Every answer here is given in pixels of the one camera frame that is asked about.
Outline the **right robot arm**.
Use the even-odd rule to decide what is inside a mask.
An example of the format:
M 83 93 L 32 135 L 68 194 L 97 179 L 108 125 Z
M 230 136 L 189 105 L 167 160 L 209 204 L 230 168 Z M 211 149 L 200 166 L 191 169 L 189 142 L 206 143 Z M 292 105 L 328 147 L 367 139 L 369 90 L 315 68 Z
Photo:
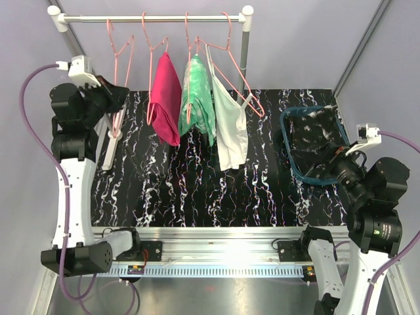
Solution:
M 310 226 L 302 232 L 297 249 L 303 259 L 312 260 L 318 284 L 315 314 L 376 314 L 384 279 L 400 248 L 402 223 L 396 206 L 408 189 L 410 170 L 392 157 L 366 169 L 358 164 L 359 157 L 365 153 L 329 143 L 316 164 L 350 197 L 350 260 L 342 279 L 331 232 Z

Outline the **black white tie-dye trousers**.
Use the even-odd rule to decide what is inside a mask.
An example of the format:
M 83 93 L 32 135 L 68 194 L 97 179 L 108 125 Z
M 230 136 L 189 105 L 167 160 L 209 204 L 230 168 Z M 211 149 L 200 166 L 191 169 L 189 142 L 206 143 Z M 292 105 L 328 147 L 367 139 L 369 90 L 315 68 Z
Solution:
M 336 105 L 291 108 L 282 123 L 294 158 L 317 156 L 330 142 L 339 146 L 349 144 Z

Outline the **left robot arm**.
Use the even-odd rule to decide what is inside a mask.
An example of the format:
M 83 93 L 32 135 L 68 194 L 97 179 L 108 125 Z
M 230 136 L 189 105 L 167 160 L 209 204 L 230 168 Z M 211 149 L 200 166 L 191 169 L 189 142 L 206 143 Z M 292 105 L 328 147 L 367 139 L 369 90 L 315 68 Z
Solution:
M 96 79 L 96 87 L 63 83 L 50 91 L 58 220 L 52 247 L 41 252 L 40 260 L 65 277 L 107 273 L 118 256 L 134 261 L 142 253 L 134 228 L 118 229 L 100 240 L 94 237 L 91 188 L 99 147 L 95 126 L 104 114 L 121 109 L 129 94 L 128 88 L 112 85 L 100 75 Z

